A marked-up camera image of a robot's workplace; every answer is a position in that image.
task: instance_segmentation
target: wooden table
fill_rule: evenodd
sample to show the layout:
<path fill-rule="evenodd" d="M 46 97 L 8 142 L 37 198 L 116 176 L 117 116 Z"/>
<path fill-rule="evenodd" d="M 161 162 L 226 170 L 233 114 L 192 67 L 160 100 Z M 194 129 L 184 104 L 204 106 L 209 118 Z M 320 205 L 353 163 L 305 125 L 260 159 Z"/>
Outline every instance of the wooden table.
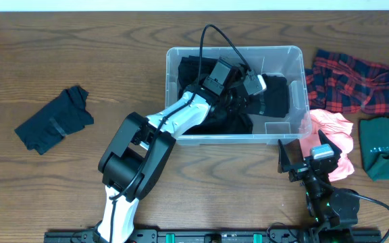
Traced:
<path fill-rule="evenodd" d="M 305 66 L 317 48 L 389 64 L 389 12 L 0 13 L 0 242 L 42 242 L 48 230 L 84 229 L 102 219 L 105 191 L 97 164 L 132 111 L 163 109 L 165 55 L 198 46 L 217 24 L 237 46 L 296 45 Z M 206 46 L 226 46 L 208 31 Z M 95 124 L 43 156 L 14 128 L 80 84 Z M 349 155 L 355 173 L 334 183 L 389 204 L 389 181 L 361 169 L 358 126 Z M 266 228 L 311 222 L 304 189 L 277 173 L 278 148 L 262 144 L 176 146 L 135 222 L 171 228 Z M 389 213 L 361 202 L 359 226 L 384 234 Z"/>

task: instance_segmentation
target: red and navy plaid fabric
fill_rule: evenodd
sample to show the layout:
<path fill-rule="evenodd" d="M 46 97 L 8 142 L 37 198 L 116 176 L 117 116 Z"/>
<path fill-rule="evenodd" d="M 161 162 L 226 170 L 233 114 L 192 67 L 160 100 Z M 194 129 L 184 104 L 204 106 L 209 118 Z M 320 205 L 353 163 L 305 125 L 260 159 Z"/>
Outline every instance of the red and navy plaid fabric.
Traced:
<path fill-rule="evenodd" d="M 389 66 L 319 50 L 305 70 L 310 109 L 389 115 Z"/>

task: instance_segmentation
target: clear plastic container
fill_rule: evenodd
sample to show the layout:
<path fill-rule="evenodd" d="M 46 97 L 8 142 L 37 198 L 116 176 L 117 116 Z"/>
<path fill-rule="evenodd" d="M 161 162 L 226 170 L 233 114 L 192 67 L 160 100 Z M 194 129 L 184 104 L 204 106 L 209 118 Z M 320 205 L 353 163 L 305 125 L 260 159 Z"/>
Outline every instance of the clear plastic container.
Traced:
<path fill-rule="evenodd" d="M 311 133 L 309 100 L 304 74 L 303 53 L 295 46 L 237 47 L 257 74 L 284 76 L 288 81 L 290 108 L 285 118 L 249 115 L 253 122 L 252 134 L 182 135 L 181 145 L 266 143 L 283 144 L 304 138 Z M 199 56 L 198 47 L 174 47 L 166 55 L 165 107 L 178 100 L 180 84 L 178 66 L 182 57 Z M 203 57 L 228 57 L 241 62 L 231 47 L 204 47 Z"/>

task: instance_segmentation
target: white wall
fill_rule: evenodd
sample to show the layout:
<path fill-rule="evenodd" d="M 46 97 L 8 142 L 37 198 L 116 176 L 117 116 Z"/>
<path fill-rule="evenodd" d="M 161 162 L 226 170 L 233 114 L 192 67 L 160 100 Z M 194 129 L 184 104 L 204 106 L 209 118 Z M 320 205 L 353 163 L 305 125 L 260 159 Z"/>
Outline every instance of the white wall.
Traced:
<path fill-rule="evenodd" d="M 389 0 L 0 0 L 0 11 L 389 10 Z"/>

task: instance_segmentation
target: pink crumpled fabric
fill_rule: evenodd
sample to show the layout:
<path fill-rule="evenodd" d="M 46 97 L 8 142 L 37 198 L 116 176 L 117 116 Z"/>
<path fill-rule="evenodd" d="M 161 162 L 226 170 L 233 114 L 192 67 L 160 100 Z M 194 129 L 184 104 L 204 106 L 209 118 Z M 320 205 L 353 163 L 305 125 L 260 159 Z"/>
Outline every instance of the pink crumpled fabric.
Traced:
<path fill-rule="evenodd" d="M 317 131 L 320 129 L 328 139 L 342 150 L 341 158 L 338 160 L 338 168 L 328 176 L 330 181 L 341 180 L 354 173 L 354 166 L 348 159 L 348 153 L 354 147 L 351 137 L 353 123 L 346 120 L 340 113 L 331 113 L 323 109 L 310 110 L 310 117 L 313 126 L 312 132 L 308 137 L 300 139 L 303 156 L 309 156 L 311 148 L 321 145 L 317 135 Z"/>

